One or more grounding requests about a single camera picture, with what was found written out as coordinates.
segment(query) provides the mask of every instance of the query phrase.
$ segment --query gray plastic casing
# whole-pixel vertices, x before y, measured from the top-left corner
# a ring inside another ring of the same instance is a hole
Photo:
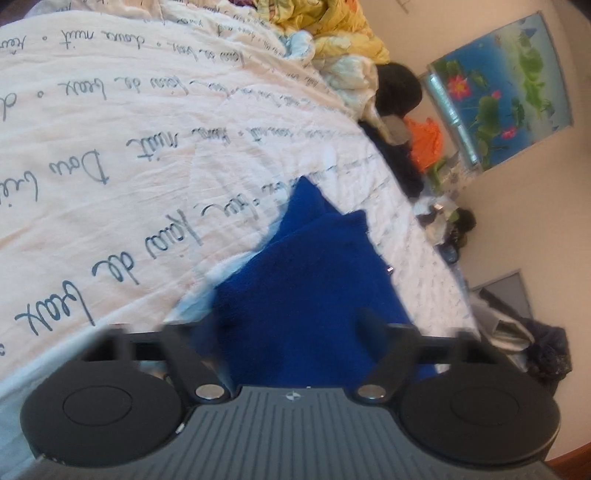
[[[542,462],[484,471],[421,450],[390,412],[340,388],[244,387],[196,408],[158,451],[108,468],[39,458],[22,480],[559,480]]]

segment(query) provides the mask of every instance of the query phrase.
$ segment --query orange bag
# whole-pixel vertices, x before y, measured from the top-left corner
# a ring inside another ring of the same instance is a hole
[[[405,117],[404,123],[410,130],[412,137],[411,158],[417,170],[423,173],[441,159],[443,134],[439,125],[432,118],[427,118],[427,121],[422,124],[412,118]]]

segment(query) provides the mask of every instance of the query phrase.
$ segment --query wooden floor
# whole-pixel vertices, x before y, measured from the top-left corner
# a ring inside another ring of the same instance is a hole
[[[591,480],[591,443],[547,462],[563,480]]]

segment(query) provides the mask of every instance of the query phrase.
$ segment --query lotus painting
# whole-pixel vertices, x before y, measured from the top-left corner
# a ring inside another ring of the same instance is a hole
[[[556,51],[539,13],[431,66],[485,170],[573,122]]]

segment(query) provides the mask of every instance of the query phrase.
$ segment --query bedsheet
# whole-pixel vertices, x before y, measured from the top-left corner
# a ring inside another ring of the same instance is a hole
[[[367,211],[424,333],[473,326],[308,34],[291,48],[226,0],[74,1],[0,28],[3,478],[31,458],[31,389],[108,324],[191,316],[272,235],[301,175]]]

